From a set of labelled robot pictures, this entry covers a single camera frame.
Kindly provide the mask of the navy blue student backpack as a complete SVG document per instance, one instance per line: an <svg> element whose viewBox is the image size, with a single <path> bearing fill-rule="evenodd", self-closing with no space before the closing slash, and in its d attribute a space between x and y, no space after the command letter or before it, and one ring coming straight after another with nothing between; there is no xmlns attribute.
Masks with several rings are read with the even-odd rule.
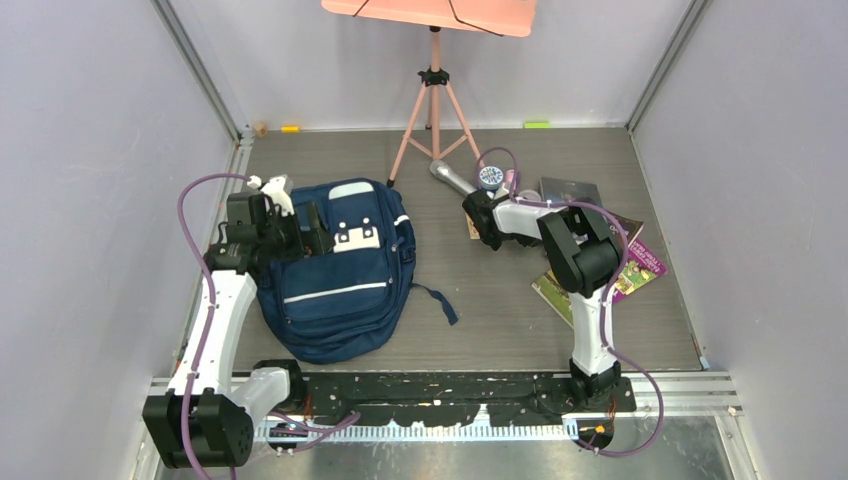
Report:
<svg viewBox="0 0 848 480"><path fill-rule="evenodd" d="M296 188L291 198L299 213L316 207L335 246L270 264L257 282L267 326L297 360L311 364L381 348L417 285L416 238L401 194L355 178Z"/></svg>

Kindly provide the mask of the dark blue fantasy book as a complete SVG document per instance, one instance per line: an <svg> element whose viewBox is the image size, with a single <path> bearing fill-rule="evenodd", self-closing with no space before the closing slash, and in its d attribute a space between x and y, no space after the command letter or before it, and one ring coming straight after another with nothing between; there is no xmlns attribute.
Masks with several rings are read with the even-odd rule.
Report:
<svg viewBox="0 0 848 480"><path fill-rule="evenodd" d="M544 201L551 203L579 201L603 206L598 186L594 183L541 177L539 193Z"/></svg>

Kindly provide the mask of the brown cover book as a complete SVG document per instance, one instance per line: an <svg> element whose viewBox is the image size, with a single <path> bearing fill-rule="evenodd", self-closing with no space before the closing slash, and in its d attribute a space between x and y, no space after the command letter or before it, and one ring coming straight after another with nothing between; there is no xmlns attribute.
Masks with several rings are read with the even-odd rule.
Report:
<svg viewBox="0 0 848 480"><path fill-rule="evenodd" d="M621 226L620 230L625 233L628 247L632 247L644 229L644 222L641 220L630 219L613 212L611 212L611 215ZM617 229L613 223L609 223L609 228L614 235L619 234L620 230Z"/></svg>

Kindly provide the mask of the purple magenta booklet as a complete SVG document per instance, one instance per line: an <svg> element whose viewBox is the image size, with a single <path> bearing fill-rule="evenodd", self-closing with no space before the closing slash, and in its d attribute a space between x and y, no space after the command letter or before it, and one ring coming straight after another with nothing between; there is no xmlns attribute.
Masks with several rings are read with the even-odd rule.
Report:
<svg viewBox="0 0 848 480"><path fill-rule="evenodd" d="M641 240L634 240L628 248L628 263L614 285L612 302L624 300L667 271L665 264Z"/></svg>

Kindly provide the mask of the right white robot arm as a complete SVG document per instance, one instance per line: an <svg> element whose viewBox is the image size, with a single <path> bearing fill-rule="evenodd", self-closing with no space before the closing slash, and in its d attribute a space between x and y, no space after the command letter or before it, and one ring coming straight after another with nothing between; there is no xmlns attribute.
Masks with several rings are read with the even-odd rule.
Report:
<svg viewBox="0 0 848 480"><path fill-rule="evenodd" d="M575 340L569 395L584 410L598 409L621 377L613 353L611 303L612 286L626 263L627 241L614 235L606 211L592 203L494 198L477 190L465 197L462 208L480 240L493 250L506 240L541 243L571 306Z"/></svg>

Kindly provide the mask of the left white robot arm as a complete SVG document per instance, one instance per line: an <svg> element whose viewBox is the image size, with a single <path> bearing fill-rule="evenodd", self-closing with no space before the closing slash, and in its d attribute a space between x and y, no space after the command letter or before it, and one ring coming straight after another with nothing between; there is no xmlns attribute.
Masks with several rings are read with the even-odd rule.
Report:
<svg viewBox="0 0 848 480"><path fill-rule="evenodd" d="M315 202L285 194L236 193L226 202L218 239L189 245L203 275L202 304L183 357L166 390L147 397L142 418L166 467L235 470L252 454L254 431L276 407L298 412L306 382L294 360L259 367L239 387L232 373L239 338L258 283L273 265L327 254L333 240Z"/></svg>

